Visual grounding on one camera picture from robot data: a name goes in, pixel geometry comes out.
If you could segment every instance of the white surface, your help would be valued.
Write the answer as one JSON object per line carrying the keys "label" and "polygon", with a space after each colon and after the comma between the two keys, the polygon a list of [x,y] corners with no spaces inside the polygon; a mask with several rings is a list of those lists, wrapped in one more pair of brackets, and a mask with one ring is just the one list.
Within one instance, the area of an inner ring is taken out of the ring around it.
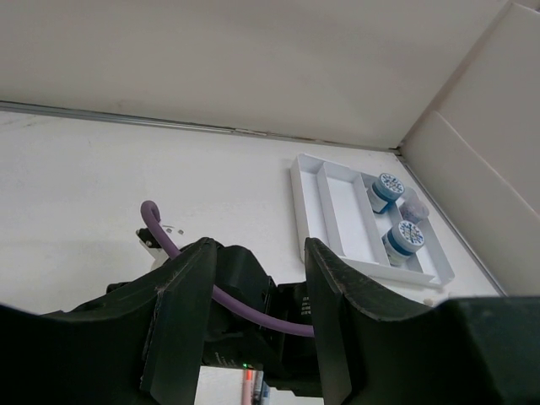
{"label": "white surface", "polygon": [[540,13],[513,6],[438,111],[540,213]]}
{"label": "white surface", "polygon": [[403,150],[505,291],[540,294],[540,218],[511,184],[438,112],[430,114]]}
{"label": "white surface", "polygon": [[396,147],[505,0],[18,0],[0,99]]}
{"label": "white surface", "polygon": [[373,214],[366,188],[375,178],[315,156],[297,157],[291,180],[300,257],[305,238],[314,237],[365,275],[437,289],[448,284],[454,273],[429,219],[419,225],[425,246],[400,266],[390,265],[381,238],[402,215],[395,203],[388,212]]}
{"label": "white surface", "polygon": [[[184,230],[180,242],[212,236],[240,244],[277,283],[303,280],[289,176],[299,153],[390,171],[414,186],[392,154],[0,113],[0,301],[38,313],[67,311],[109,283],[146,273],[153,258],[134,232],[143,225],[139,205],[149,198],[164,224]],[[456,280],[440,293],[385,285],[419,302],[450,292],[494,294],[432,212]],[[203,370],[197,405],[240,403],[240,389],[240,372]],[[272,403],[321,401],[273,391]]]}
{"label": "white surface", "polygon": [[540,294],[540,13],[514,5],[408,163],[511,294]]}

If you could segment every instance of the purple cable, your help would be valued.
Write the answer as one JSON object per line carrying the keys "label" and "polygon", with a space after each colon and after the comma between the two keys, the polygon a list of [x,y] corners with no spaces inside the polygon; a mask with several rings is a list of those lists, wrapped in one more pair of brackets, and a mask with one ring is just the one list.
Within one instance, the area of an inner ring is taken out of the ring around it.
{"label": "purple cable", "polygon": [[[180,255],[180,251],[176,247],[175,243],[161,228],[161,225],[159,225],[161,216],[159,215],[159,208],[155,202],[143,202],[141,205],[141,216],[143,217],[143,221],[148,227],[148,230],[161,245],[165,253],[167,253],[171,259]],[[262,312],[254,310],[250,306],[243,304],[237,299],[231,297],[216,285],[213,286],[212,298],[218,304],[224,306],[234,314],[262,327],[272,329],[273,331],[288,333],[289,335],[303,336],[306,338],[313,338],[315,336],[312,326],[282,321],[281,319],[263,314]]]}

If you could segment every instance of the purple cord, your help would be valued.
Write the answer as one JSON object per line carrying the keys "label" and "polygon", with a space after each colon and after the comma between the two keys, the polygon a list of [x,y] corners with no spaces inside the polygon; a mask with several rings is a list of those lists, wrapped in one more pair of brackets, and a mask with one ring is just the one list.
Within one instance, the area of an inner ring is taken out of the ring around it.
{"label": "purple cord", "polygon": [[[161,216],[159,215],[159,208],[155,202],[143,202],[141,205],[141,216],[143,217],[143,221],[148,227],[148,230],[161,245],[165,253],[167,253],[171,259],[180,255],[180,251],[176,247],[175,243],[161,228],[161,225],[159,225]],[[213,286],[212,298],[218,304],[224,306],[234,314],[262,327],[272,329],[273,331],[288,333],[289,335],[303,336],[306,338],[313,338],[315,336],[312,326],[282,321],[281,319],[263,314],[258,310],[254,310],[250,306],[243,304],[231,297],[216,285]]]}

